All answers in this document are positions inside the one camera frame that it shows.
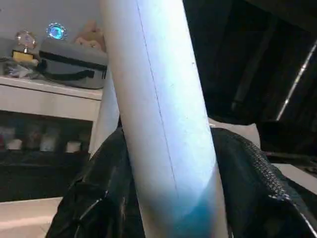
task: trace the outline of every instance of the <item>white cardboard tube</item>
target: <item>white cardboard tube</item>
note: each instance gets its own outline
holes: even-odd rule
[[[118,126],[119,108],[111,69],[108,65],[94,138],[93,155]]]
[[[146,237],[227,237],[182,0],[101,0],[101,10]]]

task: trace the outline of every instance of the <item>blue light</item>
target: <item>blue light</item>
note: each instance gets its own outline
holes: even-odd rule
[[[64,40],[66,38],[66,29],[61,24],[52,23],[47,28],[47,35],[50,38]]]
[[[50,36],[58,40],[63,38],[63,33],[64,33],[64,30],[58,26],[54,26],[50,29]]]

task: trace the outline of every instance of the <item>trophy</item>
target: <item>trophy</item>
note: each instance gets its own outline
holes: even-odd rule
[[[16,33],[15,37],[18,40],[19,45],[24,47],[24,53],[28,53],[29,49],[34,49],[36,46],[35,36],[32,32],[22,30]]]
[[[29,50],[33,50],[36,46],[35,36],[32,32],[22,30],[16,33],[15,38],[20,46],[23,46],[23,51],[12,51],[12,57],[15,61],[32,61],[34,59],[33,54],[29,53]]]

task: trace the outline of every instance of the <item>stuffed animal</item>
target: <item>stuffed animal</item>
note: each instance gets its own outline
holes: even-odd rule
[[[74,43],[106,52],[104,33],[97,27],[96,21],[88,21]]]

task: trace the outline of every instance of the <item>white shelf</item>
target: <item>white shelf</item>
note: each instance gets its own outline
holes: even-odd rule
[[[0,76],[1,111],[92,121],[89,151],[93,148],[102,94],[102,90]]]
[[[64,86],[61,84],[48,82],[41,79],[21,79],[0,76],[0,85],[6,85],[17,88],[31,89],[35,91],[62,94],[67,96],[87,98],[101,101],[103,90],[90,90]]]

